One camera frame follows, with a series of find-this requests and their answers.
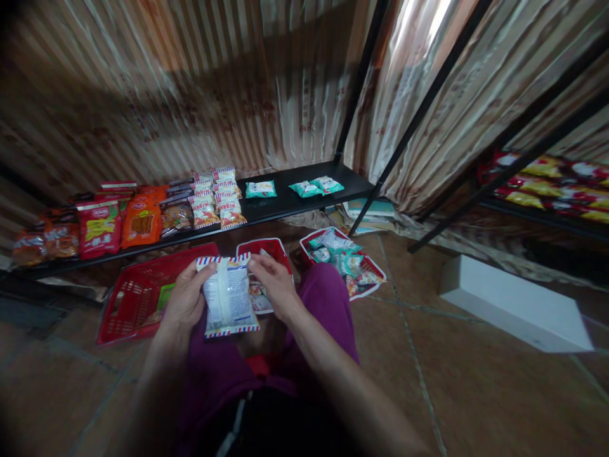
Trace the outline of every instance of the brown floor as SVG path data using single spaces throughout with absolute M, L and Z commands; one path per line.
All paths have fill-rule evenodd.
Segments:
M 268 223 L 217 236 L 221 253 L 310 230 Z M 592 354 L 540 353 L 438 297 L 450 255 L 416 255 L 393 234 L 358 238 L 390 282 L 352 304 L 362 367 L 438 455 L 609 455 L 609 328 L 585 320 Z M 31 455 L 101 455 L 137 384 L 148 343 L 95 346 L 100 314 L 72 312 L 44 341 L 0 324 L 0 392 Z

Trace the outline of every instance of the white snack packet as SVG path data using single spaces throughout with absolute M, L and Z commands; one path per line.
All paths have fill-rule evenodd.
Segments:
M 247 262 L 250 253 L 239 257 L 201 257 L 197 270 L 216 262 L 216 271 L 203 284 L 207 302 L 205 338 L 260 330 L 249 298 Z

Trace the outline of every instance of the floor tile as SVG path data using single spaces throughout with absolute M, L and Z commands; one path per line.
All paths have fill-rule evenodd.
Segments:
M 439 453 L 400 308 L 361 298 L 351 303 L 355 341 L 363 370 L 407 415 L 428 447 Z
M 448 455 L 602 455 L 609 404 L 567 355 L 404 310 Z
M 124 378 L 118 384 L 100 415 L 78 445 L 75 457 L 102 457 L 114 438 L 117 427 L 122 425 L 125 410 L 136 384 Z
M 138 340 L 120 341 L 107 346 L 99 346 L 95 340 L 102 319 L 101 310 L 83 307 L 72 311 L 51 335 L 61 338 L 77 348 L 122 371 L 140 345 Z
M 60 341 L 31 341 L 2 373 L 19 455 L 66 456 L 117 381 Z
M 452 258 L 450 255 L 431 246 L 409 254 L 407 249 L 414 241 L 393 233 L 381 234 L 380 238 L 401 300 L 415 306 L 472 317 L 438 296 L 442 267 Z

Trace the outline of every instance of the white box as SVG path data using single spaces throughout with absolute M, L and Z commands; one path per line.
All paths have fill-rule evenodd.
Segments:
M 444 265 L 440 296 L 541 351 L 594 350 L 575 300 L 470 257 Z

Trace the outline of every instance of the teal snack packet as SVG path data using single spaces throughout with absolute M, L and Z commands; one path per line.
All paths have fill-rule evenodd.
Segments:
M 302 181 L 301 183 L 296 183 L 288 186 L 290 189 L 295 191 L 300 198 L 313 197 L 313 195 L 323 195 L 322 190 L 311 184 L 309 181 Z
M 333 180 L 328 176 L 322 176 L 321 178 L 314 179 L 311 184 L 318 187 L 324 195 L 333 194 L 344 189 L 344 186 L 338 181 Z
M 275 181 L 246 183 L 246 198 L 270 197 L 277 197 L 277 193 L 275 191 Z

